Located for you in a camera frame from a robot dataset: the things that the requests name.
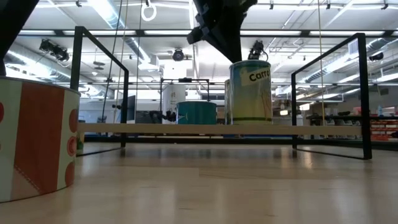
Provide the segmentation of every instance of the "wooden floor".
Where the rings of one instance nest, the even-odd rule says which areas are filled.
[[[0,204],[0,223],[396,224],[397,208],[396,152],[360,161],[293,158],[290,146],[131,144],[77,158],[73,187]]]

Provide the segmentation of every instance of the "wooden plank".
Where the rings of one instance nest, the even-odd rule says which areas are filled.
[[[79,123],[81,132],[153,134],[322,134],[361,135],[359,126],[194,125]]]

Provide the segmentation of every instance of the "black frame post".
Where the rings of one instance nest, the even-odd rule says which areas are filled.
[[[296,73],[292,74],[292,126],[297,126]],[[297,149],[297,135],[292,136],[292,147]]]
[[[362,144],[363,159],[372,159],[371,124],[369,112],[368,56],[366,55],[366,36],[358,34],[359,82],[361,91]]]
[[[80,61],[81,61],[81,48],[83,43],[83,35],[90,39],[102,52],[104,52],[116,65],[118,65],[124,72],[124,83],[123,83],[123,101],[121,108],[121,119],[120,123],[127,123],[127,98],[129,89],[129,70],[103,45],[98,41],[93,34],[91,34],[85,27],[75,27],[75,39],[73,41],[73,59],[72,59],[72,70],[70,74],[70,88],[73,90],[79,89],[80,79]],[[121,133],[121,147],[126,147],[127,134]]]
[[[297,112],[296,112],[296,79],[295,76],[332,54],[334,51],[340,49],[341,47],[351,43],[354,40],[358,40],[358,60],[359,60],[359,77],[360,77],[360,88],[361,88],[361,110],[362,110],[362,143],[363,143],[363,157],[358,156],[346,156],[342,154],[335,154],[329,152],[313,151],[306,149],[297,148],[297,137],[293,136],[292,146],[296,151],[312,152],[317,154],[324,154],[330,156],[339,156],[352,159],[372,159],[372,145],[371,145],[371,130],[370,130],[370,114],[369,114],[369,83],[368,83],[368,58],[366,55],[366,35],[364,33],[356,33],[346,40],[342,41],[340,44],[334,46],[332,49],[328,50],[321,56],[312,60],[308,64],[304,65],[292,74],[292,126],[297,125]]]
[[[73,39],[73,57],[69,88],[76,91],[79,91],[81,50],[83,47],[83,29],[84,27],[76,26],[75,38]]]
[[[162,107],[163,106],[163,104],[162,104],[163,81],[164,81],[164,79],[160,78],[160,108],[159,108],[160,115],[163,115],[163,107]]]
[[[207,82],[207,102],[210,102],[210,80],[206,80]]]

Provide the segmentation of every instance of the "robotic arm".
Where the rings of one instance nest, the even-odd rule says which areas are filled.
[[[189,44],[205,40],[232,63],[242,61],[240,30],[248,9],[257,0],[193,0],[198,10]]]

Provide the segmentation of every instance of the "teal container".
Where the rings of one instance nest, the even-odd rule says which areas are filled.
[[[216,104],[201,101],[177,103],[177,124],[216,124]]]
[[[262,60],[234,63],[230,71],[232,124],[272,124],[271,65]]]

